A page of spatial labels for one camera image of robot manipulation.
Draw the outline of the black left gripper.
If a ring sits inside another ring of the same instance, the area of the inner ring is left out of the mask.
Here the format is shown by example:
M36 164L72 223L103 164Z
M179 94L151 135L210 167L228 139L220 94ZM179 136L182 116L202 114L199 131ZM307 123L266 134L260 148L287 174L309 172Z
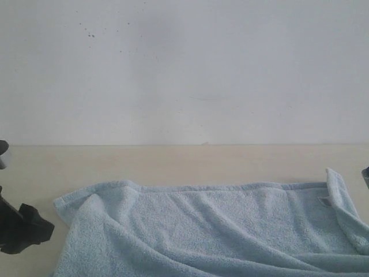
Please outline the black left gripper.
M51 239L55 225L42 218L38 210L27 204L15 209L1 197L1 252L19 254L31 245Z

